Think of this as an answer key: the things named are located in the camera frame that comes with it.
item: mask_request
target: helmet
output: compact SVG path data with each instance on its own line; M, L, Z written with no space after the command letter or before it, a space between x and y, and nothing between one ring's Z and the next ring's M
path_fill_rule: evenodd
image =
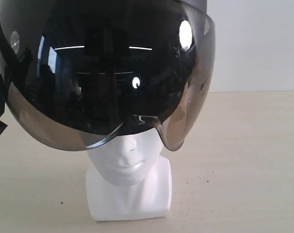
M0 2L5 101L60 150L152 128L178 150L208 93L214 50L212 19L178 0Z

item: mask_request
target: white wall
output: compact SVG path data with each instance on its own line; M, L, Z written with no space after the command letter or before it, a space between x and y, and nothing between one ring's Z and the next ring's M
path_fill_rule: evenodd
M211 91L294 90L294 0L208 0L216 24Z

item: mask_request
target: mannequin head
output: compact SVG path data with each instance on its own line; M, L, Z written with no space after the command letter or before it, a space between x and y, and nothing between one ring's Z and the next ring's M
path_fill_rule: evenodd
M89 151L102 177L115 186L135 185L144 180L163 149L156 129L119 136Z

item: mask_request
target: white mannequin head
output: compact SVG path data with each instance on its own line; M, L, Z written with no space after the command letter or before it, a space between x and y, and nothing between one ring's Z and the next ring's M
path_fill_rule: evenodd
M115 186L129 186L145 179L163 149L156 129L119 136L89 152L102 177Z

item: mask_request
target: mannequin chin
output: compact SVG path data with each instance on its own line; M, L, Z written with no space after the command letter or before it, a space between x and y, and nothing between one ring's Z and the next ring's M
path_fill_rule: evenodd
M131 186L142 182L163 149L156 129L116 137L96 148L91 160L101 176L114 186Z

